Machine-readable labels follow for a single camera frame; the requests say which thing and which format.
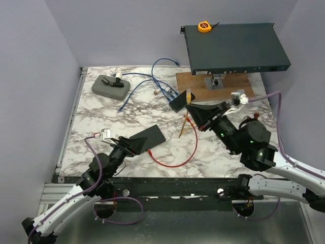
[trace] wooden platform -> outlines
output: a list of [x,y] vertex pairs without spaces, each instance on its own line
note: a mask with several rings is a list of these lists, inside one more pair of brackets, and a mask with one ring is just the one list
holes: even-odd
[[230,99],[231,92],[243,89],[248,97],[255,97],[246,74],[227,74],[222,81],[223,89],[220,90],[208,90],[204,81],[206,77],[211,77],[211,75],[192,75],[191,72],[176,73],[179,94],[190,88],[195,95],[195,101],[212,101]]

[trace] gray wall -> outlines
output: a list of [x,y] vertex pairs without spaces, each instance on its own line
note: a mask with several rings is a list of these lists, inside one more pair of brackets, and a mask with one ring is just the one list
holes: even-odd
[[80,70],[43,0],[0,8],[0,237],[26,243],[68,124]]
[[[267,92],[281,90],[281,137],[286,152],[325,170],[325,2],[299,0],[279,35],[291,61],[284,73],[264,75]],[[272,100],[277,107],[277,100]],[[325,214],[311,216],[324,241]]]
[[188,65],[180,26],[274,22],[280,31],[297,0],[46,0],[82,66],[150,65],[160,57]]

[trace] small black box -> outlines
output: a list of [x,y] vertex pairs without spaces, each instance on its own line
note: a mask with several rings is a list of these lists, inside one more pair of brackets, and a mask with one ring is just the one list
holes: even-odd
[[[195,99],[195,96],[193,93],[191,93],[191,101]],[[178,113],[182,108],[185,107],[187,104],[186,102],[186,90],[183,91],[180,95],[177,96],[173,101],[169,103],[169,106],[175,111],[175,113]]]

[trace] marble tabletop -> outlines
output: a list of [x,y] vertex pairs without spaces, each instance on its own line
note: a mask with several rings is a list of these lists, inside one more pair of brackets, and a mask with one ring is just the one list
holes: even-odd
[[[151,67],[119,67],[123,73],[151,73]],[[195,146],[195,135],[192,129],[178,138],[185,109],[175,113],[167,100],[159,93],[153,81],[142,84],[132,95],[128,104],[121,112],[118,109],[124,101],[98,96],[91,91],[91,86],[98,75],[114,74],[116,67],[88,68],[81,98],[74,117],[69,142],[64,153],[61,176],[80,176],[88,169],[93,154],[85,145],[86,136],[110,128],[112,135],[129,137],[152,125],[157,124],[166,138],[166,142],[151,151],[159,161],[176,165],[184,162],[192,154]],[[175,73],[189,72],[188,67],[155,67],[154,75],[177,89]],[[260,73],[248,74],[249,81],[256,96],[266,94]],[[127,75],[123,79],[131,83],[128,94],[148,77]],[[199,102],[199,104],[216,104],[222,101]],[[258,101],[245,106],[240,112],[229,115],[229,119],[238,127],[246,115],[260,113],[259,120],[271,131],[271,144],[278,147],[276,124],[268,100]],[[223,143],[213,132],[198,131],[198,149],[194,157],[184,166],[167,168],[154,162],[147,152],[134,158],[126,158],[126,168],[119,176],[133,177],[237,177],[238,174],[255,172],[245,168],[239,162],[240,155],[229,155]],[[92,140],[91,145],[98,153],[109,154],[112,148],[100,141]]]

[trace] screw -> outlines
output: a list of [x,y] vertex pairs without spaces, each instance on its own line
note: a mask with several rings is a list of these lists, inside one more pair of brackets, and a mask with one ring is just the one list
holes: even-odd
[[256,112],[256,113],[254,114],[254,118],[255,118],[255,119],[258,119],[258,117],[259,117],[259,112]]
[[123,197],[127,197],[130,195],[130,191],[128,189],[123,190]]
[[222,188],[219,188],[217,190],[217,193],[219,194],[219,196],[223,196],[224,195],[224,190]]

